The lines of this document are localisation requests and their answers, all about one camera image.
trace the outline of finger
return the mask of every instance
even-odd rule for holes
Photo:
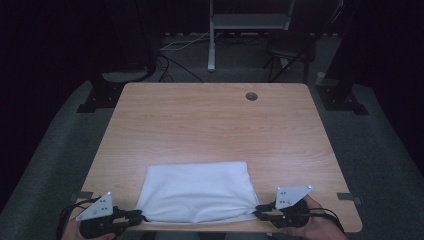
[[[306,201],[308,208],[322,208],[321,204],[312,199],[309,195],[306,195],[303,199]]]
[[[113,240],[113,239],[115,239],[115,236],[116,235],[114,233],[108,233],[108,234],[103,235],[103,236],[96,238],[96,239],[97,240]]]
[[[282,228],[282,229],[281,229],[281,231],[282,231],[284,234],[287,234],[287,235],[290,235],[290,236],[298,236],[298,235],[296,234],[297,229],[296,229],[296,228],[294,228],[294,227],[286,227],[286,228]]]

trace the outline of white bracket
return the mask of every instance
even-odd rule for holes
[[[113,214],[113,205],[112,205],[112,194],[110,192],[106,193],[97,200],[95,203],[91,204],[87,209],[80,213],[77,217],[77,221],[89,220],[99,217],[110,216]]]
[[[314,187],[312,185],[296,187],[278,187],[275,208],[283,209],[291,207],[310,193]]]

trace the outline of dark background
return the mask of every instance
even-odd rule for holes
[[[146,35],[209,30],[206,0],[140,2],[149,9],[143,14],[149,26]],[[277,0],[245,2],[216,0],[215,8],[217,12],[285,9]],[[354,76],[355,83],[373,88],[423,173],[424,3],[346,0],[345,6],[334,28],[344,37],[329,74],[341,81]],[[1,209],[70,94],[93,69],[128,67],[115,30],[101,0],[0,1]],[[145,60],[141,65],[154,62],[145,59],[147,54],[141,54]]]

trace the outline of grommet hole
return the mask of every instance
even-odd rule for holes
[[[248,92],[246,93],[246,98],[250,101],[255,101],[256,99],[258,99],[258,94],[254,92]]]

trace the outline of human hand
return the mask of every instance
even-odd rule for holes
[[[309,195],[304,197],[309,209],[322,208],[321,204],[313,200]],[[311,210],[311,213],[325,213],[324,210]],[[308,240],[347,240],[346,235],[328,219],[310,217],[304,227],[287,227],[282,229],[285,234],[302,237]]]
[[[65,232],[62,235],[62,240],[85,240],[79,231],[79,226],[81,222],[76,221],[75,219],[68,222]],[[114,233],[109,233],[98,238],[90,238],[91,240],[112,240],[115,238]]]

